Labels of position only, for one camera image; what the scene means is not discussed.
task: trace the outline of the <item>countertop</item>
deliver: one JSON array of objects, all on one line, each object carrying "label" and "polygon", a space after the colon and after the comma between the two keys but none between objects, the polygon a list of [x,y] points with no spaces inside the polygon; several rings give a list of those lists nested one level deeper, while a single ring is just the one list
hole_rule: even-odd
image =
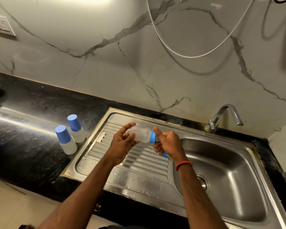
[{"label": "countertop", "polygon": [[[68,115],[78,115],[87,136],[109,107],[204,130],[198,122],[12,75],[0,73],[0,84],[0,180],[60,202],[80,185],[59,176],[74,157],[61,150],[54,133],[68,125]],[[268,141],[220,128],[216,134],[255,144],[286,211],[286,183]],[[188,227],[186,218],[107,191],[95,214],[121,225]]]}]

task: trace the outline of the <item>person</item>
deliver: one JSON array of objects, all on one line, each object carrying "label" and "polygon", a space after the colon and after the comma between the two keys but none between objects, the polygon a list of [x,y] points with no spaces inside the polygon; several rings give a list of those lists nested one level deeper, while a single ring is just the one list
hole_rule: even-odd
[{"label": "person", "polygon": [[[38,229],[86,228],[111,170],[125,159],[133,146],[139,143],[139,141],[134,141],[134,133],[129,134],[126,132],[126,130],[135,124],[134,122],[128,123],[113,136],[108,151],[92,172],[83,183],[41,223]],[[157,127],[154,127],[154,132],[160,140],[160,142],[154,144],[156,153],[162,155],[166,152],[176,164],[188,161],[178,135],[174,132],[162,133]],[[188,163],[181,165],[178,172],[190,228],[227,229],[219,213],[201,187],[192,165]]]}]

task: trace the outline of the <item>red bracelet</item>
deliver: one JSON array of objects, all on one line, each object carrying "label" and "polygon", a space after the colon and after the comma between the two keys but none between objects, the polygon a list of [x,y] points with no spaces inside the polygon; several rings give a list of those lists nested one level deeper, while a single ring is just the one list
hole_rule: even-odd
[{"label": "red bracelet", "polygon": [[189,161],[183,161],[183,162],[179,162],[177,165],[176,165],[176,171],[178,171],[179,167],[184,165],[184,164],[189,164],[189,165],[193,165],[193,163],[189,162]]}]

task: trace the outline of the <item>person's left hand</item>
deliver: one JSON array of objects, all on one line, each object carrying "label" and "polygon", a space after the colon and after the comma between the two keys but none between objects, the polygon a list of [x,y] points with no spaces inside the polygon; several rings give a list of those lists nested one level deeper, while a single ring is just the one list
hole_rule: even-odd
[{"label": "person's left hand", "polygon": [[128,132],[126,130],[135,126],[135,122],[128,123],[124,125],[114,136],[108,149],[107,153],[104,155],[105,159],[109,159],[114,166],[120,164],[131,150],[133,146],[139,143],[139,141],[134,141],[135,134]]}]

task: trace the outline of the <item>blue cap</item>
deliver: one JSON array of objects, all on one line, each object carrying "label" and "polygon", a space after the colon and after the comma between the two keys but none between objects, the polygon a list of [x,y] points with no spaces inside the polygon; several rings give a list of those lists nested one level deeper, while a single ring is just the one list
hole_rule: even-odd
[{"label": "blue cap", "polygon": [[68,121],[69,121],[70,128],[73,132],[80,131],[80,129],[82,128],[82,126],[80,125],[80,122],[78,121],[77,115],[75,114],[69,115]]},{"label": "blue cap", "polygon": [[55,129],[56,135],[58,137],[58,140],[61,144],[66,144],[71,141],[71,135],[69,134],[66,126],[60,125],[57,126]]},{"label": "blue cap", "polygon": [[150,143],[156,143],[159,142],[160,140],[157,138],[155,132],[152,130],[152,133],[150,134],[149,142]]}]

